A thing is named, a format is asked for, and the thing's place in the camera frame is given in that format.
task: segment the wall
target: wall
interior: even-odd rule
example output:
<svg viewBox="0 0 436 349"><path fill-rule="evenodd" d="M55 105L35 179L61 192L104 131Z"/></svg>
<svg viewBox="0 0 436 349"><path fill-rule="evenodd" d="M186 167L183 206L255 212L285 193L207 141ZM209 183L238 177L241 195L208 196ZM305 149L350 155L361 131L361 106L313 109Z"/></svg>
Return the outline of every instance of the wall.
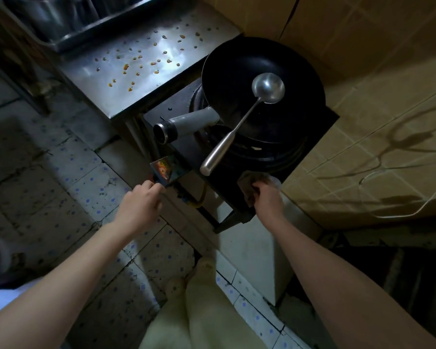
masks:
<svg viewBox="0 0 436 349"><path fill-rule="evenodd" d="M325 229L411 214L436 191L436 0L206 0L305 56L340 119L283 185ZM389 170L358 182L372 171ZM436 214L436 197L418 216Z"/></svg>

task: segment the gray cloth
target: gray cloth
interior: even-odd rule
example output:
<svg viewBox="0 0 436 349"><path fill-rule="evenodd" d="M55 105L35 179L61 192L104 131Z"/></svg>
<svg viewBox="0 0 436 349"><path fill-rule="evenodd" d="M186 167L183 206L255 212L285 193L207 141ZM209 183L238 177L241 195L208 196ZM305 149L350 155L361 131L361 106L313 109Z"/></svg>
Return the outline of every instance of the gray cloth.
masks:
<svg viewBox="0 0 436 349"><path fill-rule="evenodd" d="M260 180L270 180L278 189L281 188L281 182L268 173L250 170L244 171L238 179L238 186L244 194L245 202L249 207L252 207L255 204L255 197L253 194L258 192L256 187L252 186L252 184Z"/></svg>

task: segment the beige pants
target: beige pants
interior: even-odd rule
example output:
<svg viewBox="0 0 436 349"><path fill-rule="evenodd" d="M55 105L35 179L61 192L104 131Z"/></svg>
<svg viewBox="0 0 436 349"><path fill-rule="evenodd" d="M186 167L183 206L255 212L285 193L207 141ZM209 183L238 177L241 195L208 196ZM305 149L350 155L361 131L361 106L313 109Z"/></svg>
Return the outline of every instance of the beige pants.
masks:
<svg viewBox="0 0 436 349"><path fill-rule="evenodd" d="M185 289L170 281L168 302L147 329L139 349L265 349L215 283L215 262L201 258Z"/></svg>

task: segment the metal ladle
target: metal ladle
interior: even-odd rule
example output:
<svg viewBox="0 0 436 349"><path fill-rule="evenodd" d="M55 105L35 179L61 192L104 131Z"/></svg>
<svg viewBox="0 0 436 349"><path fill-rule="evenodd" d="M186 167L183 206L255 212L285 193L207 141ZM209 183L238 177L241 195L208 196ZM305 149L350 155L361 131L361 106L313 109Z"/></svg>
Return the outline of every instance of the metal ladle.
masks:
<svg viewBox="0 0 436 349"><path fill-rule="evenodd" d="M252 92L258 98L257 101L239 121L234 130L229 132L211 151L207 159L203 161L200 167L200 172L203 175L209 176L215 169L233 143L236 132L255 107L261 102L266 104L278 103L284 97L285 87L283 81L277 75L267 72L259 74L254 78L252 81Z"/></svg>

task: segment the left arm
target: left arm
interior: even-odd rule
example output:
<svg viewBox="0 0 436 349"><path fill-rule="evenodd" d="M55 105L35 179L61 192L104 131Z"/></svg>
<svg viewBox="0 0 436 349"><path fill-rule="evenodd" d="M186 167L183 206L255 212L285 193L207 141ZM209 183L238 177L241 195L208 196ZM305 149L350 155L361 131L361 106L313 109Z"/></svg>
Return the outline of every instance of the left arm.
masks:
<svg viewBox="0 0 436 349"><path fill-rule="evenodd" d="M146 181L124 197L115 220L0 311L0 349L57 348L64 341L105 266L157 219L160 184Z"/></svg>

